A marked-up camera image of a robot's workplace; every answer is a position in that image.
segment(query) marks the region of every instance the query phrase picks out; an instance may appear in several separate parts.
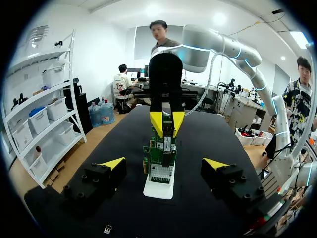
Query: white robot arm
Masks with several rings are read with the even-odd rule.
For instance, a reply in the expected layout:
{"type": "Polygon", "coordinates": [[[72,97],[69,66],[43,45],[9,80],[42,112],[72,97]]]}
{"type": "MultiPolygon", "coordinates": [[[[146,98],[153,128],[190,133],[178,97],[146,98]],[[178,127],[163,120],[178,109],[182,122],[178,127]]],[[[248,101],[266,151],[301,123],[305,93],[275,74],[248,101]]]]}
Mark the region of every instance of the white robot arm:
{"type": "Polygon", "coordinates": [[[182,45],[169,48],[160,47],[153,52],[152,56],[159,53],[176,54],[182,60],[185,70],[200,73],[206,69],[210,51],[221,53],[229,58],[248,75],[269,115],[276,115],[276,153],[270,164],[271,173],[262,181],[264,190],[265,188],[268,190],[267,195],[273,194],[279,187],[281,188],[280,193],[284,193],[290,187],[311,185],[316,180],[317,162],[301,165],[299,161],[291,157],[288,148],[291,141],[284,100],[280,95],[271,97],[272,93],[264,76],[256,68],[262,63],[262,58],[257,50],[212,29],[185,25],[182,45]]]}

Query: green circuit board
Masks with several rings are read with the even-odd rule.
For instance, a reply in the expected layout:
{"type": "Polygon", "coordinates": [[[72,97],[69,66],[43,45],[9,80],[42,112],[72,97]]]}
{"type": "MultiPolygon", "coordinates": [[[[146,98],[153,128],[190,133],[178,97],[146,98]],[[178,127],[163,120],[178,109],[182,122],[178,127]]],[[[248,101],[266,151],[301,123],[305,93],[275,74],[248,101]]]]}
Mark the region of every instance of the green circuit board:
{"type": "Polygon", "coordinates": [[[150,140],[150,146],[144,146],[146,157],[143,160],[144,173],[150,175],[151,181],[169,183],[176,159],[176,138],[173,138],[171,117],[163,116],[163,138],[152,127],[154,136],[150,140]]]}

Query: man in black shirt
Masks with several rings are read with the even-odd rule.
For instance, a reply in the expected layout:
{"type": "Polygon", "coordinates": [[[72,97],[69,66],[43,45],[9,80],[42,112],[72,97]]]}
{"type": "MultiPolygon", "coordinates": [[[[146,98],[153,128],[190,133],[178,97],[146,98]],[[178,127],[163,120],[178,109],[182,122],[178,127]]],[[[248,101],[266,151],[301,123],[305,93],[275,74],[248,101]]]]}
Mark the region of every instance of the man in black shirt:
{"type": "Polygon", "coordinates": [[[180,43],[178,43],[175,40],[171,40],[166,37],[167,33],[167,23],[162,20],[156,20],[150,23],[150,30],[152,32],[153,37],[157,40],[157,43],[151,50],[151,54],[153,51],[160,47],[160,46],[166,46],[166,47],[171,47],[171,46],[179,46],[180,43]]]}

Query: man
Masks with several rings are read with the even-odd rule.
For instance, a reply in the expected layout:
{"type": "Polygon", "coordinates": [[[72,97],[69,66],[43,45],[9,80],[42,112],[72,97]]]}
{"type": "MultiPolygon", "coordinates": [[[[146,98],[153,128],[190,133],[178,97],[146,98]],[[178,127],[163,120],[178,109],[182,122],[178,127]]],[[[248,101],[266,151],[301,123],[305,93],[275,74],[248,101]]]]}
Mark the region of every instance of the man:
{"type": "MultiPolygon", "coordinates": [[[[297,144],[303,134],[311,107],[312,95],[312,90],[309,85],[312,70],[309,62],[307,59],[299,57],[297,59],[297,66],[300,77],[298,80],[290,82],[283,94],[287,110],[292,147],[297,144]]],[[[316,128],[317,120],[315,118],[311,131],[315,131],[316,128]]],[[[264,155],[260,162],[256,165],[257,170],[264,168],[268,159],[274,158],[275,148],[276,137],[274,135],[272,141],[265,149],[266,155],[264,155]]]]}
{"type": "Polygon", "coordinates": [[[120,73],[114,76],[113,79],[113,93],[116,99],[130,99],[125,105],[129,108],[125,107],[126,109],[131,109],[132,105],[136,103],[136,99],[133,98],[133,94],[127,92],[126,95],[121,95],[120,92],[126,90],[130,86],[134,86],[138,80],[136,79],[133,83],[130,77],[127,76],[128,67],[125,64],[119,66],[120,73]]]}
{"type": "Polygon", "coordinates": [[[157,40],[157,43],[151,50],[151,54],[153,51],[160,47],[160,46],[166,46],[166,47],[172,47],[172,46],[179,46],[180,43],[177,41],[171,40],[166,37],[167,34],[167,23],[162,20],[156,20],[150,23],[150,30],[152,32],[153,37],[157,40]]]}

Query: wooden floor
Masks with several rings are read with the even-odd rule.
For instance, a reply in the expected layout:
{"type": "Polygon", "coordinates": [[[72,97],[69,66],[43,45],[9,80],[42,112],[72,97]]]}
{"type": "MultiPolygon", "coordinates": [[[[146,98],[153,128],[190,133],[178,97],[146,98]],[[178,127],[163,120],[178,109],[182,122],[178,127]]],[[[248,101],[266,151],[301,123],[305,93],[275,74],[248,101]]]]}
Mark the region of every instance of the wooden floor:
{"type": "MultiPolygon", "coordinates": [[[[99,144],[99,142],[126,116],[126,114],[115,113],[115,122],[109,125],[102,125],[93,128],[87,135],[87,143],[83,140],[78,142],[65,156],[65,166],[60,171],[58,178],[54,181],[52,187],[57,192],[62,192],[63,187],[72,178],[74,173],[77,171],[79,166],[85,161],[85,159],[90,155],[93,149],[99,144]]],[[[261,158],[262,152],[265,150],[264,146],[245,146],[245,151],[249,155],[252,164],[255,164],[261,158]]],[[[18,159],[13,163],[9,176],[12,183],[18,193],[18,195],[23,198],[24,194],[36,187],[36,182],[31,178],[31,176],[26,172],[26,170],[21,165],[18,159]]]]}

